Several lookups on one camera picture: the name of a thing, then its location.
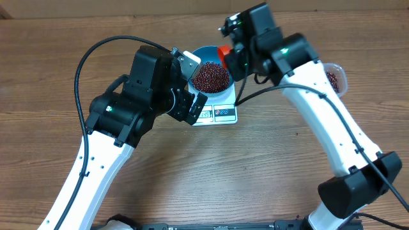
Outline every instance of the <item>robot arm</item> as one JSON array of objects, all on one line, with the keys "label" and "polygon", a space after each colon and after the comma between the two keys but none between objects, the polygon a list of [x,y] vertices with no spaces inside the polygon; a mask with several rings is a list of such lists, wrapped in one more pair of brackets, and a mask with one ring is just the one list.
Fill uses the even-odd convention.
[{"label": "robot arm", "polygon": [[252,73],[271,79],[298,109],[328,155],[335,177],[319,185],[322,203],[305,219],[302,229],[337,229],[388,191],[369,164],[392,183],[402,168],[399,157],[394,152],[382,155],[359,128],[332,89],[317,53],[301,34],[284,38],[265,3],[228,17],[219,30],[233,43],[231,50],[221,47],[219,56],[235,81]]},{"label": "robot arm", "polygon": [[[155,118],[168,113],[193,125],[207,97],[184,90],[202,66],[201,60],[174,48],[166,52],[142,46],[135,55],[130,75],[114,81],[96,97],[86,120],[89,142],[87,170],[60,229],[90,229],[95,215],[123,164]],[[123,83],[121,93],[114,90]],[[76,187],[84,161],[84,138],[63,188],[39,229],[55,229]]]}]

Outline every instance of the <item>kidney beans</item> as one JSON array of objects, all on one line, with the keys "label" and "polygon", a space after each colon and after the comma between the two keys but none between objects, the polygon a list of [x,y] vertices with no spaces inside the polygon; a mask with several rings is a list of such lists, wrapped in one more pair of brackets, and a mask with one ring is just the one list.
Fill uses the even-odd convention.
[{"label": "kidney beans", "polygon": [[200,92],[219,93],[229,87],[230,75],[222,65],[206,62],[192,83]]},{"label": "kidney beans", "polygon": [[327,78],[331,83],[332,89],[334,89],[336,93],[339,93],[338,80],[335,74],[327,72]]}]

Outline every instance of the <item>wood grain surface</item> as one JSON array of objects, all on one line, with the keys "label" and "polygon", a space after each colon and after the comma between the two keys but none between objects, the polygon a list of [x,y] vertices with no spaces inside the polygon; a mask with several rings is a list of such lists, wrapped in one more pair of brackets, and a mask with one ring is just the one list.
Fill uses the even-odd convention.
[{"label": "wood grain surface", "polygon": [[[228,43],[227,15],[99,17],[0,21],[0,229],[36,229],[51,209],[78,152],[81,131],[73,77],[97,41],[135,35],[194,50]],[[409,11],[276,13],[286,35],[306,35],[323,62],[344,67],[343,102],[403,169],[394,185],[409,201]],[[81,102],[128,73],[141,44],[112,42],[86,61]],[[244,95],[262,87],[252,80]],[[332,177],[327,156],[280,92],[238,109],[239,122],[192,128],[158,117],[113,181],[95,223],[121,213],[140,223],[203,224],[295,219],[320,202]],[[409,226],[388,192],[366,212]],[[364,219],[366,229],[388,229]]]},{"label": "wood grain surface", "polygon": [[14,19],[242,12],[267,2],[275,12],[404,10],[409,0],[2,0]]}]

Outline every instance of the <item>plastic cup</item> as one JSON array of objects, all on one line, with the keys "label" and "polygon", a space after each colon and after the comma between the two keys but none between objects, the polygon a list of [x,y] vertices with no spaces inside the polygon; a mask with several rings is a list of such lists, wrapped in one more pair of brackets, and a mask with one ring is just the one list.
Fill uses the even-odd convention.
[{"label": "plastic cup", "polygon": [[324,63],[324,71],[335,75],[339,88],[339,93],[337,93],[337,95],[338,97],[344,96],[348,90],[348,80],[344,69],[335,63]]}]

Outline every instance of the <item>orange lid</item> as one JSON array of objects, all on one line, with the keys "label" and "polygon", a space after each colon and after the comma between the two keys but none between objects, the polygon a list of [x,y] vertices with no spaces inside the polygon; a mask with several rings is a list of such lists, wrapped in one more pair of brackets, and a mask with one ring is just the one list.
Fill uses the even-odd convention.
[{"label": "orange lid", "polygon": [[219,59],[222,62],[223,68],[227,68],[226,63],[224,62],[224,57],[228,55],[231,51],[231,47],[229,45],[221,46],[217,48],[217,54],[219,55]]}]

